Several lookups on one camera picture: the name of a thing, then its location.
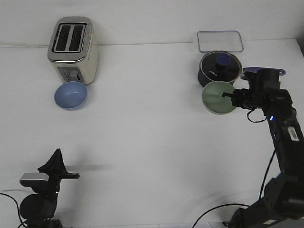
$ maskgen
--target pot lid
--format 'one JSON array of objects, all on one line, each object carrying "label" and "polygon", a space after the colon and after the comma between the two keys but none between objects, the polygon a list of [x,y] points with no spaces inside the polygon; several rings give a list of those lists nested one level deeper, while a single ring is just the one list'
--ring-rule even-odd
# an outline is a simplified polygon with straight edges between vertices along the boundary
[{"label": "pot lid", "polygon": [[232,82],[242,73],[242,65],[231,53],[211,51],[200,61],[200,70],[211,81]]}]

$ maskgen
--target white wall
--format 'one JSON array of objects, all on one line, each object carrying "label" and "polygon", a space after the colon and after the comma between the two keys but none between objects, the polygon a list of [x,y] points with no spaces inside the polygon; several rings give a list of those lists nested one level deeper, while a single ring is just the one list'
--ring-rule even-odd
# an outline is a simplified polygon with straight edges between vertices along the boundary
[{"label": "white wall", "polygon": [[243,39],[295,38],[303,0],[0,0],[0,43],[48,45],[65,16],[89,17],[100,44],[191,42],[200,30]]}]

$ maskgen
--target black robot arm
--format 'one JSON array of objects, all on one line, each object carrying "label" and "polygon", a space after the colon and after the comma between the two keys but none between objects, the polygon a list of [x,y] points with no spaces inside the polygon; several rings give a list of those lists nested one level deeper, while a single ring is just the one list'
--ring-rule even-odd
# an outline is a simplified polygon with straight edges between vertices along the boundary
[{"label": "black robot arm", "polygon": [[279,72],[247,72],[249,89],[236,89],[234,106],[261,108],[267,118],[280,174],[264,189],[264,197],[247,209],[238,209],[229,228],[266,228],[286,219],[304,217],[304,137],[289,92],[280,89]]},{"label": "black robot arm", "polygon": [[57,149],[38,173],[25,173],[21,185],[31,187],[36,194],[27,196],[20,205],[20,214],[28,228],[62,228],[60,220],[52,219],[62,179],[78,179],[79,173],[66,171],[61,150]]}]

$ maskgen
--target toaster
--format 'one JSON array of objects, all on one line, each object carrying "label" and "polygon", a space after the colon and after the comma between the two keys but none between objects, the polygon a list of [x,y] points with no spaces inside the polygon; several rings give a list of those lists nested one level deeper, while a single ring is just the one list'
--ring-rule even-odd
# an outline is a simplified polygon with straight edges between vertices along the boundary
[{"label": "toaster", "polygon": [[99,46],[93,24],[85,17],[64,17],[53,31],[47,57],[64,82],[93,82]]}]

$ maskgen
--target white table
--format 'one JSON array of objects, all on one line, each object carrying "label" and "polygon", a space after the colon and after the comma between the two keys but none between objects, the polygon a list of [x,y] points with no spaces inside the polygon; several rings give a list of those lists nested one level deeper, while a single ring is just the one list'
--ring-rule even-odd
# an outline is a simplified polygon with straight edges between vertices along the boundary
[{"label": "white table", "polygon": [[[243,67],[277,67],[304,123],[303,55],[296,40],[245,41]],[[273,151],[266,122],[247,110],[213,115],[197,81],[202,57],[185,44],[101,46],[95,81],[78,111],[56,106],[61,85],[47,48],[0,49],[0,189],[21,202],[19,179],[56,148],[78,180],[62,180],[55,218],[64,227],[191,223],[224,203],[252,204]],[[248,88],[238,79],[235,88]],[[263,118],[259,110],[252,118]],[[268,180],[278,174],[275,161]],[[16,208],[0,199],[0,226]],[[229,220],[237,207],[203,221]]]}]

